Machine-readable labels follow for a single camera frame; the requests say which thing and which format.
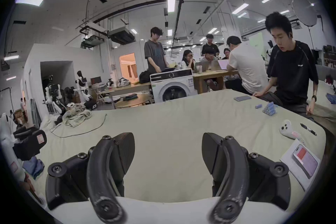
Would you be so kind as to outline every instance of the white t-shirt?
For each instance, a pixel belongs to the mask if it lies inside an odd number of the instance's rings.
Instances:
[[[267,86],[265,63],[254,47],[240,44],[231,51],[228,64],[238,70],[242,86],[249,93],[259,92]]]

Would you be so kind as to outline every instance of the round table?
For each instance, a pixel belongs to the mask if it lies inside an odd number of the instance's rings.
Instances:
[[[138,98],[129,100],[129,101],[119,101],[115,103],[116,108],[125,108],[125,107],[131,107],[139,104],[143,104],[149,100],[151,100],[152,97],[149,94],[139,94]]]

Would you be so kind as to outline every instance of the hand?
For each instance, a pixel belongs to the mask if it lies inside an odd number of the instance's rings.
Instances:
[[[307,105],[307,112],[306,112],[307,115],[313,114],[314,106],[315,106],[315,99],[312,99],[309,105]]]
[[[157,72],[157,73],[162,73],[162,71],[161,71],[161,69],[160,69],[160,67],[155,67],[155,71]]]
[[[255,93],[252,94],[252,96],[254,96],[254,97],[261,97],[263,95],[264,95],[263,92],[255,92]]]

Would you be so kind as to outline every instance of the blue stacked pieces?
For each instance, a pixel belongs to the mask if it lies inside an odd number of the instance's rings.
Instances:
[[[269,116],[275,114],[274,103],[273,102],[268,103],[266,107],[263,109],[263,112]]]

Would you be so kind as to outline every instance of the blue cloth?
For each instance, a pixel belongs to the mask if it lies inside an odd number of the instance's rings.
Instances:
[[[325,96],[332,104],[336,104],[336,95],[327,93]]]
[[[23,162],[22,167],[30,174],[34,179],[42,173],[44,169],[44,164],[40,159],[37,159],[36,156],[32,157],[30,160]]]

